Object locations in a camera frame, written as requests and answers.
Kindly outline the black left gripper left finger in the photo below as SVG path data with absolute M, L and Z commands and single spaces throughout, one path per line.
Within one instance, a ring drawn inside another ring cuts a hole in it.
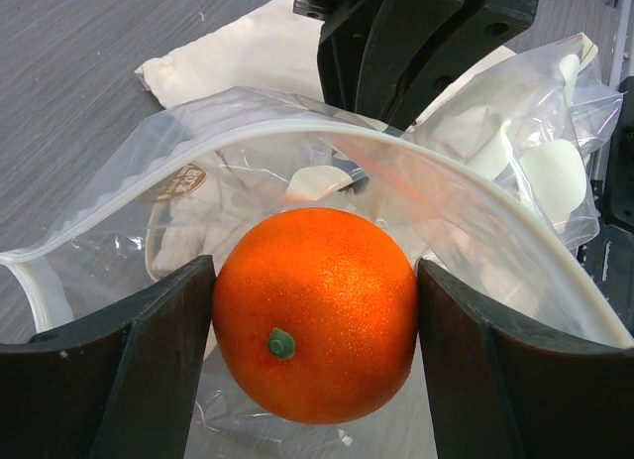
M 1 348 L 5 458 L 180 458 L 211 323 L 213 261 Z

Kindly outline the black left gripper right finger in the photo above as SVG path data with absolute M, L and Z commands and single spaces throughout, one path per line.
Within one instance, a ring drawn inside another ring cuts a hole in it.
M 633 352 L 556 330 L 417 265 L 441 458 L 629 458 Z

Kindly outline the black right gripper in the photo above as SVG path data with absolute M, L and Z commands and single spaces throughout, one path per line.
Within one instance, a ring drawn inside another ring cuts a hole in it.
M 324 101 L 400 130 L 449 84 L 495 48 L 495 21 L 481 10 L 532 19 L 539 0 L 293 0 L 292 11 L 323 23 L 318 72 Z M 365 62 L 370 34 L 419 26 L 416 52 L 380 50 Z

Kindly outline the clear polka dot zip bag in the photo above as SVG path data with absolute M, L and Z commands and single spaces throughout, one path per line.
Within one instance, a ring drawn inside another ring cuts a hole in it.
M 633 338 L 552 225 L 410 131 L 296 94 L 234 87 L 143 121 L 36 245 L 5 252 L 44 333 L 151 287 L 201 256 L 217 277 L 239 241 L 300 208 L 358 215 L 388 234 L 417 283 L 417 335 L 398 393 L 355 420 L 279 417 L 236 383 L 211 323 L 180 458 L 441 458 L 419 341 L 417 265 L 556 330 Z

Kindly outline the orange fake fruit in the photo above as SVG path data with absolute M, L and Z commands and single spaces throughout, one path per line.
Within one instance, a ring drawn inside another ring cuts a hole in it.
M 387 404 L 411 369 L 417 283 L 364 218 L 300 208 L 260 222 L 214 285 L 212 324 L 238 386 L 279 417 L 333 424 Z

